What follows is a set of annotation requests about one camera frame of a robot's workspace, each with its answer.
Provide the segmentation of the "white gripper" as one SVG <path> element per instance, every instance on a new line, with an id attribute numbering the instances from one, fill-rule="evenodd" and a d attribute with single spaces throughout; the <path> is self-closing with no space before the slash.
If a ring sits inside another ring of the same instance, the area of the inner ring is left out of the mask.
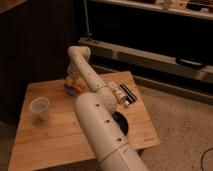
<path id="1" fill-rule="evenodd" d="M 67 68 L 66 85 L 71 87 L 78 83 L 80 73 L 75 66 L 69 65 Z"/>

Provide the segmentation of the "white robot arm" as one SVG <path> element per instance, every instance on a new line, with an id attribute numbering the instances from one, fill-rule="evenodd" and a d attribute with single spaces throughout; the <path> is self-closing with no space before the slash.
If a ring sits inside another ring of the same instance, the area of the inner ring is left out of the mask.
<path id="1" fill-rule="evenodd" d="M 149 171 L 112 117 L 117 99 L 87 62 L 90 48 L 70 46 L 67 52 L 69 76 L 73 80 L 81 76 L 89 88 L 89 92 L 76 98 L 74 111 L 102 170 Z"/>

